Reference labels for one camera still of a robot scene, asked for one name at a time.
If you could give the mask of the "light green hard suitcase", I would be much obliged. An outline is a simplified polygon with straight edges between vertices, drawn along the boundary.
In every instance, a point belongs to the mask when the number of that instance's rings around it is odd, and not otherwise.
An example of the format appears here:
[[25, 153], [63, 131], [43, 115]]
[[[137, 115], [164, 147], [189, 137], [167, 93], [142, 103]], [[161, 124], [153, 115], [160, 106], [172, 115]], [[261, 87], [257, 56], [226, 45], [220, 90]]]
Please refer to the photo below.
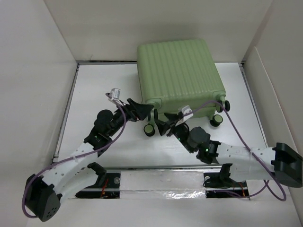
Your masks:
[[176, 114], [190, 106], [194, 117], [208, 117], [213, 127], [223, 122], [220, 112], [230, 110], [226, 90], [204, 39], [141, 44], [137, 48], [137, 71], [144, 104]]

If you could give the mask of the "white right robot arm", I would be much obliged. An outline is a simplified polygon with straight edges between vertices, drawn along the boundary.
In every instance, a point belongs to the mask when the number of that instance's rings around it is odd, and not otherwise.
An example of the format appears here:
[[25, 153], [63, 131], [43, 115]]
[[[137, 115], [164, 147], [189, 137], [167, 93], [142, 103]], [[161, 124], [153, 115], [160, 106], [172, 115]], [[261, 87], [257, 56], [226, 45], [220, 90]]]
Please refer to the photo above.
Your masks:
[[192, 129], [183, 121], [182, 113], [165, 113], [161, 121], [157, 110], [154, 121], [161, 136], [174, 135], [189, 153], [205, 164], [219, 164], [219, 182], [229, 186], [246, 180], [276, 179], [280, 184], [301, 188], [303, 186], [303, 158], [290, 146], [278, 142], [274, 147], [237, 147], [210, 138], [200, 126]]

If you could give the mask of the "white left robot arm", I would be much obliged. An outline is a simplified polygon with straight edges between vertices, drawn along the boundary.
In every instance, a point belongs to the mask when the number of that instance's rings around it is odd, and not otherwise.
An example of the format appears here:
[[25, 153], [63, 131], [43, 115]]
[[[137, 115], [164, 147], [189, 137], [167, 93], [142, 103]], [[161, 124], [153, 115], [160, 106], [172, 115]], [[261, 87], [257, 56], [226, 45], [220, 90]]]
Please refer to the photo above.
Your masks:
[[89, 135], [68, 158], [28, 177], [21, 202], [28, 218], [46, 222], [69, 194], [90, 185], [103, 186], [106, 170], [96, 160], [122, 135], [128, 121], [143, 121], [153, 109], [151, 104], [140, 104], [130, 98], [127, 103], [114, 98], [110, 101], [117, 110], [100, 111]]

